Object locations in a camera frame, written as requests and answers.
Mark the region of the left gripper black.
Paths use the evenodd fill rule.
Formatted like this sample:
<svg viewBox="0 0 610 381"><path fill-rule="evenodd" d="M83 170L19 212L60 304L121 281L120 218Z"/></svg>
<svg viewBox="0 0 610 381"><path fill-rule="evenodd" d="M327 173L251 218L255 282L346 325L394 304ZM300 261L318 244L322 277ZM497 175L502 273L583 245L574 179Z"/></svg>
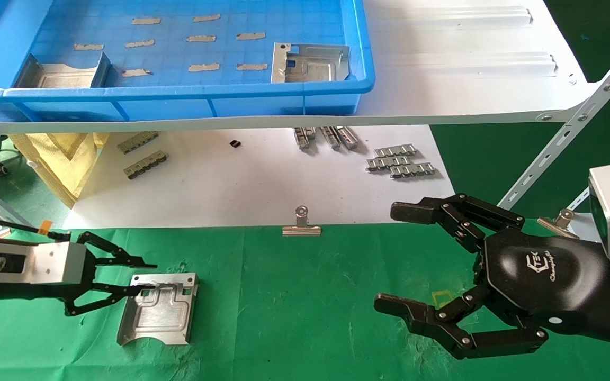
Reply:
<svg viewBox="0 0 610 381"><path fill-rule="evenodd" d="M82 232L77 244L0 244L0 300L31 301L52 298L65 302L65 316L79 316L106 308L125 297L135 297L154 285L93 284L96 266L157 268L142 257L132 256L121 246L94 232ZM109 254L99 258L89 246ZM82 306L75 299L89 291L109 293L100 301Z"/></svg>

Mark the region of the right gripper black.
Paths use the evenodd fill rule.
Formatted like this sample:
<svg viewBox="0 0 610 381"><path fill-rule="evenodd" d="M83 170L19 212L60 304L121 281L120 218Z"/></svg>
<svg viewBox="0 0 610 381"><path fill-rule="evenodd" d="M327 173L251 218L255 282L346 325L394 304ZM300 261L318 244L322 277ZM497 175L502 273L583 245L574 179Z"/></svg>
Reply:
<svg viewBox="0 0 610 381"><path fill-rule="evenodd" d="M377 312L401 318L410 333L433 339L455 359L534 353L549 339L542 328L610 342L610 261L602 244L526 234L522 215L463 193L394 202L390 217L437 224L469 253L481 252L489 287L477 285L443 308L385 293L374 299ZM480 226L496 233L485 239ZM459 327L487 305L513 329Z"/></svg>

